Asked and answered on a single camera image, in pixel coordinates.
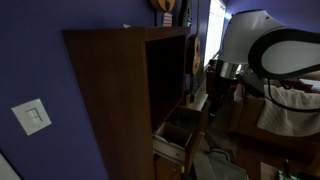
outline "light switch plate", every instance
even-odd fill
[[[35,99],[11,109],[27,135],[31,135],[51,124],[51,120],[40,99]]]

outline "wooden cabinet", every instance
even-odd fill
[[[168,119],[171,123],[164,123],[153,140],[154,151],[172,162],[181,164],[186,174],[190,171],[201,137],[204,135],[209,108],[209,102],[200,111],[177,106]]]
[[[63,32],[110,179],[159,179],[159,165],[169,166],[169,176],[180,178],[180,169],[172,170],[180,165],[154,160],[153,138],[176,113],[203,122],[201,111],[178,107],[189,31],[170,27]],[[186,147],[187,171],[200,141],[200,124]]]

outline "white cloth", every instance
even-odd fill
[[[269,97],[268,86],[265,86],[265,95]],[[297,109],[320,107],[320,94],[304,93],[294,89],[285,90],[282,87],[271,86],[271,95],[277,102],[288,107]],[[320,112],[289,111],[266,99],[257,126],[283,136],[309,136],[320,132]]]
[[[233,100],[236,102],[243,102],[244,87],[242,84],[237,85],[237,89],[233,93]]]

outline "purple wall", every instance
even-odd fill
[[[319,0],[229,0],[227,4],[229,15],[251,9],[265,9],[287,26],[320,32]]]
[[[195,34],[197,31],[197,11],[198,11],[198,2],[197,0],[192,1],[192,26],[191,26],[191,35]],[[198,87],[201,85],[205,78],[205,74],[203,73],[203,63],[204,63],[204,54],[206,47],[206,36],[207,36],[207,27],[209,20],[209,10],[210,10],[210,0],[199,0],[200,1],[200,22],[199,22],[199,37],[200,37],[200,68],[197,76],[195,77],[195,81],[193,84],[193,91],[196,92]],[[173,21],[177,24],[178,14],[180,11],[182,0],[176,0],[176,6],[173,10]]]
[[[148,1],[0,2],[0,149],[26,180],[108,179],[61,31],[150,26]],[[10,108],[35,98],[52,125],[27,136]]]

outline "wooden furniture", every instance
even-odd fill
[[[312,164],[309,166],[307,172],[311,175],[320,178],[320,152],[318,152]]]
[[[233,102],[233,116],[230,131],[253,137],[284,148],[300,157],[314,158],[320,151],[320,134],[307,137],[287,137],[257,127],[257,121],[264,106],[264,98],[245,96],[244,101]]]
[[[156,179],[163,180],[180,180],[181,179],[181,165],[176,164],[161,156],[155,157],[154,169]]]
[[[157,164],[165,163],[154,158],[154,134],[173,112],[194,113],[177,108],[189,32],[181,27],[63,32],[110,179],[155,179]],[[186,172],[199,131],[186,148]]]

